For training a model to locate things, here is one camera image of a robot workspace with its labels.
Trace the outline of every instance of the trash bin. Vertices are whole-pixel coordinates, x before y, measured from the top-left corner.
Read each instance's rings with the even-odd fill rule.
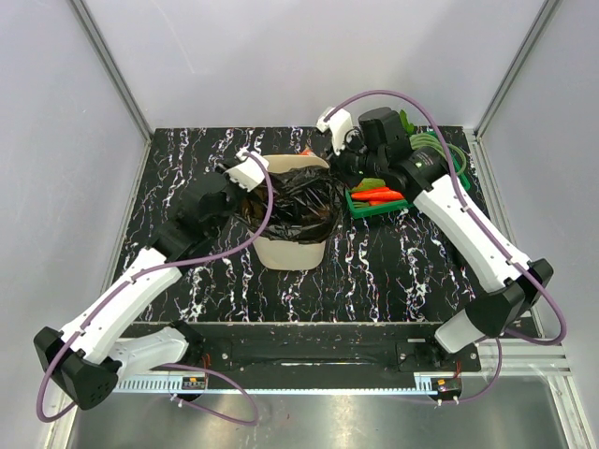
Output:
[[[285,173],[292,168],[329,164],[318,156],[300,154],[276,154],[264,156],[269,161],[269,173]],[[303,244],[296,241],[270,240],[258,237],[254,248],[262,265],[270,269],[301,270],[318,267],[325,255],[327,241]]]

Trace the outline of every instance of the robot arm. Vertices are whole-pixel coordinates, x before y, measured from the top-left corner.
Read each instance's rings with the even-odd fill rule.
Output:
[[[437,329],[435,340],[441,353],[455,354],[475,341],[498,337],[539,298],[536,288],[514,264],[528,267],[529,273],[544,286],[553,275],[551,265],[545,259],[532,262],[499,232],[462,189],[467,198],[467,206],[463,207],[447,174],[446,160],[429,147],[413,151],[396,111],[380,108],[361,115],[358,119],[361,142],[357,144],[347,138],[348,129],[354,129],[349,113],[341,109],[325,122],[329,110],[321,116],[317,127],[332,134],[331,168],[350,186],[362,178],[374,177],[403,193],[447,235],[487,292]],[[505,260],[467,210],[509,248],[511,260]]]
[[[254,154],[263,167],[268,162]],[[201,337],[185,323],[175,323],[152,335],[118,342],[126,328],[164,290],[177,282],[184,268],[170,267],[136,276],[147,268],[207,255],[248,192],[264,181],[258,162],[238,153],[239,161],[218,167],[180,192],[168,219],[154,232],[129,269],[94,304],[60,331],[44,327],[34,338],[43,369],[76,332],[52,379],[83,410],[102,402],[122,379],[182,358],[198,362]],[[128,282],[119,295],[98,312],[108,296]],[[84,322],[96,313],[91,323]]]

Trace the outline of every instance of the metal frame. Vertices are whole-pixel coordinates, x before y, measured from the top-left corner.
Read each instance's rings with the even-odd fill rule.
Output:
[[[562,0],[545,0],[543,6],[541,6],[541,9],[534,18],[531,28],[528,30],[526,37],[524,37],[516,56],[512,60],[512,63],[507,69],[502,82],[499,84],[497,91],[495,91],[493,98],[490,100],[490,103],[487,106],[487,110],[485,110],[483,117],[480,119],[480,122],[475,129],[475,134],[477,136],[482,136],[489,127],[490,121],[493,119],[495,112],[497,112],[497,109],[504,101],[507,92],[509,91],[510,87],[512,87],[514,80],[518,76],[519,71],[522,69],[522,66],[533,51],[536,42],[547,28],[547,25],[551,21],[551,18],[561,3]]]
[[[83,31],[87,35],[90,43],[94,47],[95,54],[97,54],[97,57],[100,60],[100,63],[106,69],[114,88],[123,100],[123,104],[131,115],[131,119],[133,119],[133,122],[143,138],[149,141],[153,136],[153,129],[143,116],[143,112],[136,102],[135,97],[133,94],[131,94],[131,90],[127,86],[119,67],[116,65],[116,62],[114,61],[114,58],[112,57],[112,54],[106,45],[106,41],[104,40],[97,23],[95,23],[89,8],[85,4],[85,1],[67,0],[67,2],[69,5],[71,5],[75,17],[83,28]]]
[[[123,220],[119,226],[119,233],[117,235],[117,239],[114,242],[114,248],[112,248],[112,254],[110,255],[109,266],[104,277],[104,281],[102,282],[102,292],[108,290],[108,288],[112,285],[114,279],[114,272],[116,270],[116,266],[119,262],[119,256],[121,255],[121,248],[123,248],[124,238],[126,236],[126,230],[129,226],[129,221],[131,220],[131,215],[133,214],[133,208],[135,207],[135,200],[138,195],[139,185],[141,184],[141,177],[143,176],[143,170],[146,167],[146,163],[148,162],[148,156],[150,155],[150,148],[152,146],[152,142],[150,140],[146,141],[145,147],[143,149],[143,155],[141,157],[141,161],[139,161],[138,169],[135,173],[135,178],[133,179],[133,184],[131,186],[131,192],[129,192],[129,199],[127,201],[127,205],[124,210]]]
[[[58,388],[56,388],[56,394],[53,399],[50,408],[55,412],[63,410],[70,402],[70,398]],[[67,413],[63,418],[50,425],[48,435],[42,446],[44,449],[66,449],[68,440],[71,436],[71,431],[75,424],[75,416],[78,411],[79,409],[75,408],[75,410]]]
[[[464,133],[468,138],[471,155],[475,161],[475,168],[487,203],[490,219],[506,237],[518,244],[505,213],[504,202],[499,195],[497,181],[490,168],[483,140],[481,136],[476,137],[472,129],[464,130]],[[545,336],[537,308],[533,307],[531,312],[539,334]],[[522,348],[527,348],[526,345],[531,346],[523,341],[520,343],[521,345],[518,346],[519,351]],[[528,368],[528,374],[532,370],[547,380],[568,445],[572,448],[597,447],[562,346],[532,346],[526,349],[526,354],[513,354],[509,351],[511,346],[506,346],[503,340],[502,344],[504,345],[504,367],[502,371],[508,369],[514,371],[514,375],[522,375]],[[486,364],[483,364],[482,354],[486,351],[486,346],[487,343],[485,342],[478,348],[481,354],[483,371],[489,369]],[[492,354],[493,350],[488,349],[487,352]],[[511,355],[515,355],[519,359],[511,360]]]

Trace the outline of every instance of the green tray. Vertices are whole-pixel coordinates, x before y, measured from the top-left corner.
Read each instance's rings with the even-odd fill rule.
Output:
[[[453,160],[454,167],[458,164],[456,159]],[[460,175],[461,186],[464,188],[466,192],[470,190],[470,182],[466,175],[462,173]],[[366,218],[372,217],[373,215],[378,215],[379,213],[393,212],[394,210],[402,210],[412,208],[414,205],[409,203],[407,200],[402,199],[400,201],[391,201],[386,204],[379,204],[378,206],[369,206],[367,208],[355,208],[354,203],[352,202],[351,194],[349,190],[345,191],[345,199],[347,200],[347,206],[349,206],[349,211],[354,218]]]

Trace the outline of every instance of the white enclosure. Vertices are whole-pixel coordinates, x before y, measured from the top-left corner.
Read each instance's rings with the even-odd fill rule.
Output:
[[[401,91],[439,124],[474,128],[507,86],[484,135],[471,139],[486,147],[517,244],[555,267],[549,289],[569,324],[564,346],[599,432],[596,0],[562,2],[526,64],[510,70],[539,10],[558,3],[0,2],[2,447],[38,447],[51,429],[35,415],[42,370],[32,339],[101,294],[144,161],[143,119],[152,129],[314,125],[325,107],[370,89]],[[89,22],[99,30],[92,39],[81,26]],[[380,105],[423,123],[388,98],[349,110]],[[542,315],[554,334],[551,311]]]
[[[153,127],[312,125],[368,89],[400,90],[439,123],[473,127],[543,1],[87,4]],[[400,103],[351,110],[378,104]]]
[[[565,312],[564,346],[595,435],[598,22],[596,1],[564,2],[483,136],[518,244],[555,268],[550,290]]]
[[[33,337],[100,293],[144,142],[66,2],[2,2],[0,36],[0,435],[31,448]]]

